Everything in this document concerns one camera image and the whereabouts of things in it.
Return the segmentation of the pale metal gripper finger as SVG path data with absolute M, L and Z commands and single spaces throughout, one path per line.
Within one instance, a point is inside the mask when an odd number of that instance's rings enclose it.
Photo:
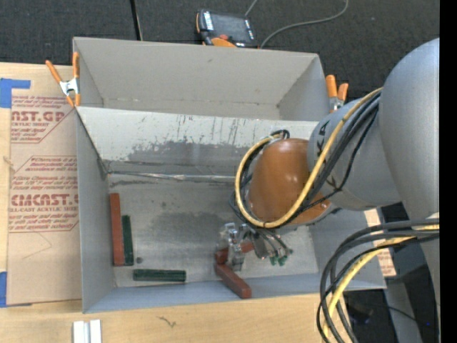
M 219 238 L 217 242 L 218 247 L 230 247 L 233 244 L 236 244 L 238 236 L 238 227 L 235 223 L 229 222 L 225 223 L 219 229 Z
M 228 258 L 227 264 L 235 272 L 240 272 L 245 259 L 245 251 L 243 250 L 243 242 L 237 242 L 234 239 L 228 241 Z

